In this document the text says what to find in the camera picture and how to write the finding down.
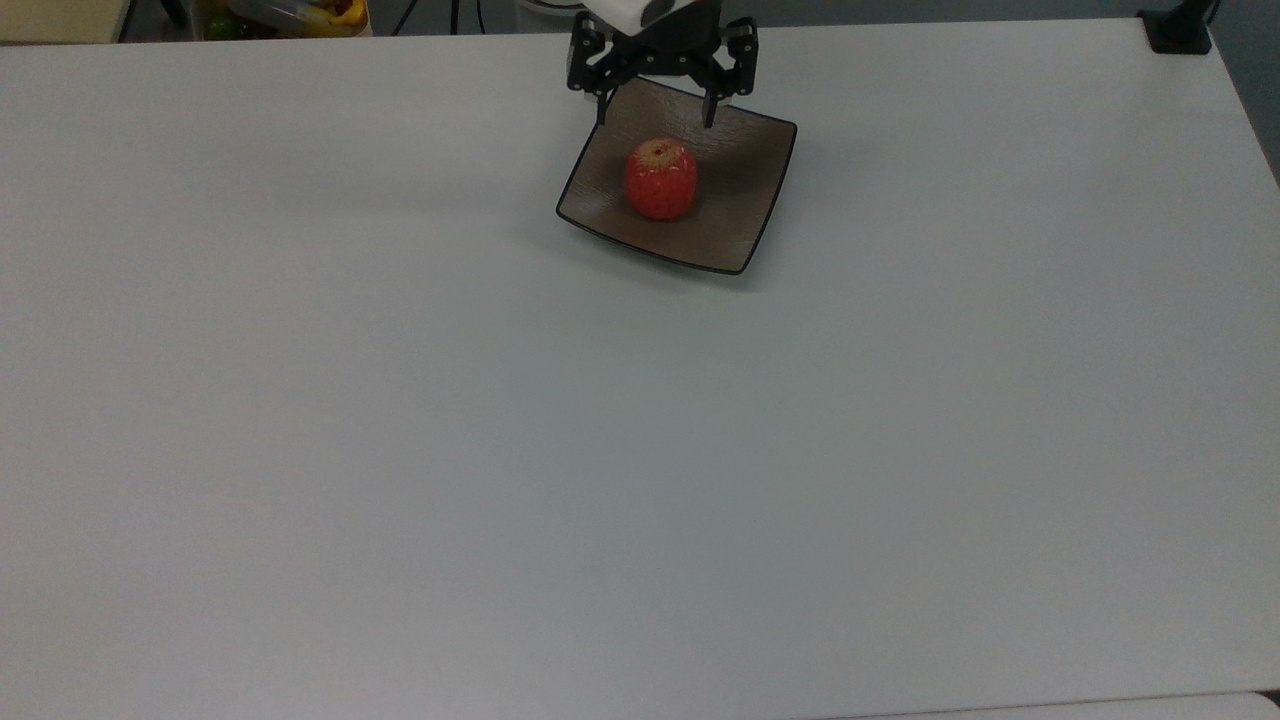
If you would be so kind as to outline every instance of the yellow object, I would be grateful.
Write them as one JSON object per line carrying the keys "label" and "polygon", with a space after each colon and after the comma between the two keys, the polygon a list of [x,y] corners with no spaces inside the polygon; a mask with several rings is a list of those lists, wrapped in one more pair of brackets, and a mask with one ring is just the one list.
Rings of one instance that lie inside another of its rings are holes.
{"label": "yellow object", "polygon": [[365,0],[352,0],[346,13],[329,22],[335,26],[365,27],[369,22],[369,6],[365,5]]}

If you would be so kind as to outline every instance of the white table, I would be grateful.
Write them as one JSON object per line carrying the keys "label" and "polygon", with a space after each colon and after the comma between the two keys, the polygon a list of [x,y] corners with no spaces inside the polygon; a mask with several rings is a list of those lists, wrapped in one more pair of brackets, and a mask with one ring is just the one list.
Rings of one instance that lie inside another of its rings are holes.
{"label": "white table", "polygon": [[1216,53],[762,44],[741,278],[554,217],[563,37],[0,50],[0,715],[1280,685],[1280,192]]}
{"label": "white table", "polygon": [[925,712],[911,716],[913,720],[1276,720],[1277,717],[1280,710],[1271,701],[1254,693]]}

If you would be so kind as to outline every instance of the gray floor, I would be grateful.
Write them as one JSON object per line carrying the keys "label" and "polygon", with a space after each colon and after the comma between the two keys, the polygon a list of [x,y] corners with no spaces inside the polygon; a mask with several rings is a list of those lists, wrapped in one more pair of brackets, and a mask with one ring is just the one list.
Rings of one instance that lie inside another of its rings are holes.
{"label": "gray floor", "polygon": [[[490,33],[530,29],[513,0],[461,0],[460,32],[479,32],[483,3]],[[369,0],[375,35],[389,35],[410,0]],[[801,24],[1020,20],[1050,18],[1132,18],[1138,9],[1171,8],[1175,0],[726,0],[726,18],[753,15],[762,27]],[[402,35],[449,31],[447,0],[419,0]],[[180,40],[164,20],[157,0],[137,0],[125,41]],[[1280,0],[1224,0],[1213,36],[1253,129],[1280,179]]]}

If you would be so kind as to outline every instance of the dark plate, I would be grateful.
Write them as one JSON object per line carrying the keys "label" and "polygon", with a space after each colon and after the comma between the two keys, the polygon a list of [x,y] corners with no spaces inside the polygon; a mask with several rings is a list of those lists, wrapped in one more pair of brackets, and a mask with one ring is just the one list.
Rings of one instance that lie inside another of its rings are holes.
{"label": "dark plate", "polygon": [[[701,123],[703,100],[645,79],[618,88],[604,126],[586,138],[556,214],[605,240],[664,260],[736,275],[746,269],[791,161],[796,126],[733,106]],[[627,156],[675,137],[698,160],[698,195],[678,220],[648,220],[627,202]]]}

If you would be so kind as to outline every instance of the red apple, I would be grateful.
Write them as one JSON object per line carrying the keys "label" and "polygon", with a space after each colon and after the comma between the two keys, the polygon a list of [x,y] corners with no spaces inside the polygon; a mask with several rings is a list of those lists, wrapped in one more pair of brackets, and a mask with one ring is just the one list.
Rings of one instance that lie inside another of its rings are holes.
{"label": "red apple", "polygon": [[631,151],[625,184],[636,213],[650,220],[675,220],[694,204],[698,163],[678,140],[658,137]]}

